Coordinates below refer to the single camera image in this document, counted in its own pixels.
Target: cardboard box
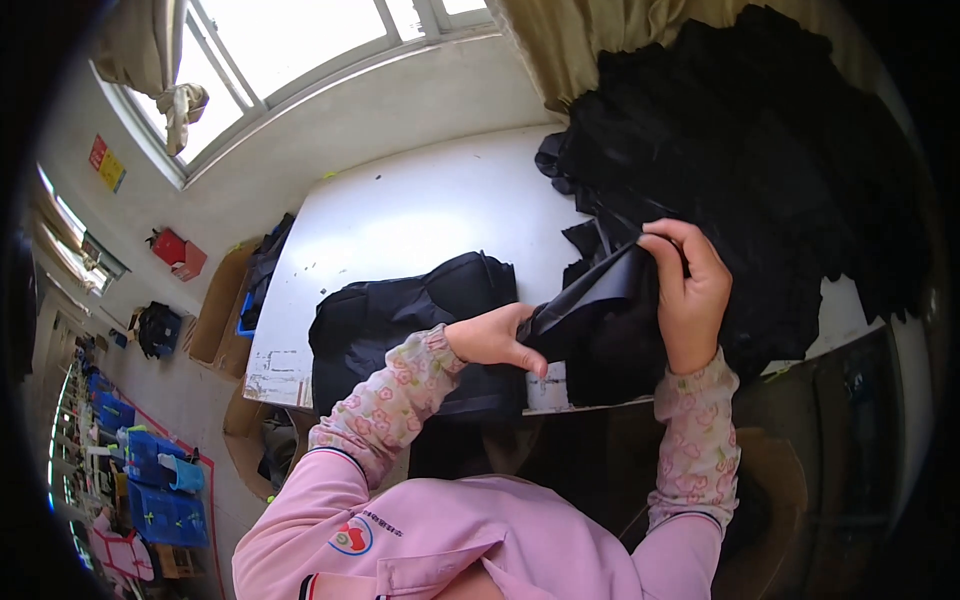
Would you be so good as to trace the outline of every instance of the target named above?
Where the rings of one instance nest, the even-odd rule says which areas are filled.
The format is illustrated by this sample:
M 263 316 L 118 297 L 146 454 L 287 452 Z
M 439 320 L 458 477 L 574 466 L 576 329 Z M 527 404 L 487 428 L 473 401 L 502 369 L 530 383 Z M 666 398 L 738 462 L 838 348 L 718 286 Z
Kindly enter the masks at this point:
M 236 326 L 250 283 L 247 259 L 255 248 L 256 244 L 246 244 L 221 261 L 190 342 L 190 358 L 230 380 L 243 377 L 250 358 L 252 340 L 237 335 Z
M 263 402 L 244 398 L 243 381 L 241 380 L 240 385 L 237 386 L 230 398 L 227 413 L 224 415 L 224 442 L 227 444 L 227 451 L 230 453 L 230 459 L 237 469 L 237 474 L 244 485 L 265 502 L 267 498 L 275 494 L 274 487 L 256 470 L 263 458 L 264 451 L 262 423 L 275 408 Z M 297 450 L 290 462 L 290 469 L 287 471 L 287 476 L 289 476 L 300 458 L 306 454 L 308 449 L 307 435 L 310 433 L 310 428 L 319 421 L 312 414 L 293 409 L 285 410 L 290 417 L 290 421 L 294 424 L 294 431 L 297 433 Z
M 806 512 L 806 479 L 787 440 L 768 438 L 759 427 L 743 427 L 736 430 L 736 442 L 743 449 L 740 469 L 748 470 L 770 496 L 770 525 L 754 545 L 717 570 L 711 591 L 718 600 L 755 600 L 774 582 L 800 529 Z

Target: blue plastic crate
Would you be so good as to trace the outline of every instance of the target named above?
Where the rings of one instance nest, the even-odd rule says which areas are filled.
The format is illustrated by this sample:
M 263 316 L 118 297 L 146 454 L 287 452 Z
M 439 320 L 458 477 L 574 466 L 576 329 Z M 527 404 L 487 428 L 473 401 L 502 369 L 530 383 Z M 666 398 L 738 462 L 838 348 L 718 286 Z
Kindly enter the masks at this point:
M 199 499 L 129 482 L 133 527 L 146 541 L 177 546 L 210 545 Z
M 127 462 L 127 476 L 133 481 L 165 488 L 177 483 L 177 474 L 164 467 L 157 460 L 157 454 L 170 454 L 181 460 L 186 452 L 179 446 L 146 431 L 127 432 L 127 448 L 124 459 Z
M 106 429 L 116 431 L 120 427 L 133 427 L 136 409 L 108 392 L 93 392 L 93 409 L 100 414 L 100 422 Z
M 243 298 L 243 306 L 240 307 L 240 318 L 237 319 L 237 335 L 252 340 L 253 334 L 256 332 L 256 327 L 253 329 L 243 328 L 243 314 L 250 310 L 251 306 L 253 306 L 253 294 L 247 292 L 247 296 Z

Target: person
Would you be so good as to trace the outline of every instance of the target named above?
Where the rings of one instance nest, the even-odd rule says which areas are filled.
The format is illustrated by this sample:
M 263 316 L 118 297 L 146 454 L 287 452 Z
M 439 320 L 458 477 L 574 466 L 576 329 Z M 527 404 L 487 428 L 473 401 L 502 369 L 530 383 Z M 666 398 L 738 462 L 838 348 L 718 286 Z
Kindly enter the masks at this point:
M 633 555 L 554 492 L 514 477 L 412 479 L 370 498 L 466 363 L 546 375 L 543 357 L 516 341 L 533 311 L 517 303 L 414 333 L 321 419 L 312 449 L 236 546 L 237 598 L 709 597 L 737 503 L 739 381 L 717 346 L 732 277 L 696 227 L 662 219 L 643 231 L 669 366 L 654 394 L 666 433 L 650 527 Z

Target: embroidered logo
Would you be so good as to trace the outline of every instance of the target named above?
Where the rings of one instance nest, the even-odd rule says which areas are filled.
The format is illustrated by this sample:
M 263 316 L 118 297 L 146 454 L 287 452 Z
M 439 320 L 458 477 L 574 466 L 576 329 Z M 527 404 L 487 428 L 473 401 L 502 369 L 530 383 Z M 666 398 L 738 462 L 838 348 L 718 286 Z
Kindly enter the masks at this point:
M 333 540 L 327 543 L 337 552 L 350 556 L 360 556 L 366 554 L 373 547 L 373 530 L 366 520 L 360 516 L 355 516 L 344 523 L 333 536 Z

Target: white wall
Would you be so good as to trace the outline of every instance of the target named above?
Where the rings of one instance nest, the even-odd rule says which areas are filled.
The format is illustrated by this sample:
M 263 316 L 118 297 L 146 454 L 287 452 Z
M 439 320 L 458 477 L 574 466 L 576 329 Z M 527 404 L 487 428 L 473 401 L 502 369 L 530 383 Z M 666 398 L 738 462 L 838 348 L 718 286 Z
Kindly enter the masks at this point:
M 439 141 L 552 121 L 502 37 L 448 42 L 289 109 L 179 191 L 128 132 L 89 64 L 78 62 L 72 73 L 38 160 L 90 233 L 132 270 L 102 299 L 89 297 L 121 322 L 150 300 L 199 314 L 227 251 L 269 231 L 284 211 L 296 212 L 324 173 Z M 87 161 L 97 134 L 127 168 L 116 195 Z M 209 255 L 200 276 L 183 283 L 150 253 L 144 240 L 160 226 Z

